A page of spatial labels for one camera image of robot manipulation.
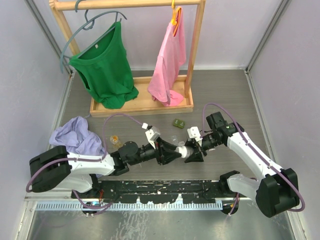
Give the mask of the white pill bottle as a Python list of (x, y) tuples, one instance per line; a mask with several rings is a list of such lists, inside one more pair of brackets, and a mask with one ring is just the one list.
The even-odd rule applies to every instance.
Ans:
[(194, 153), (193, 148), (189, 146), (177, 146), (175, 151), (181, 154), (181, 158), (183, 159), (189, 158)]

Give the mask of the clear pill box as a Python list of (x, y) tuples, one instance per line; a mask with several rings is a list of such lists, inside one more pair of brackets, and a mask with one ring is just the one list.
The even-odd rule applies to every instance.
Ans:
[(171, 136), (172, 144), (177, 147), (183, 147), (185, 145), (185, 142), (182, 140), (179, 140), (179, 138), (176, 135)]

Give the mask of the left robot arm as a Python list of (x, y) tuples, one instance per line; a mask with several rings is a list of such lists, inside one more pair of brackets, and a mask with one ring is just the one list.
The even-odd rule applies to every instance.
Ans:
[(97, 176), (120, 176), (129, 171), (129, 166), (153, 159), (160, 165), (166, 165), (186, 156), (186, 147), (175, 146), (160, 137), (141, 147), (128, 141), (105, 156), (75, 154), (59, 145), (30, 160), (31, 179), (26, 191), (43, 193), (58, 188), (75, 190), (88, 198), (95, 198), (100, 193)]

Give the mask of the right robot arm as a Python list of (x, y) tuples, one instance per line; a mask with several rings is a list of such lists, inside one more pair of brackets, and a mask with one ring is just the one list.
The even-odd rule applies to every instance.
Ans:
[(221, 175), (218, 183), (223, 196), (241, 194), (253, 200), (268, 218), (301, 203), (297, 193), (298, 176), (293, 169), (284, 169), (272, 161), (249, 139), (243, 128), (228, 123), (220, 112), (207, 116), (206, 121), (211, 132), (201, 136), (198, 127), (187, 129), (189, 138), (176, 151), (185, 163), (203, 162), (207, 151), (220, 145), (236, 153), (253, 172), (254, 178), (245, 177), (236, 170)]

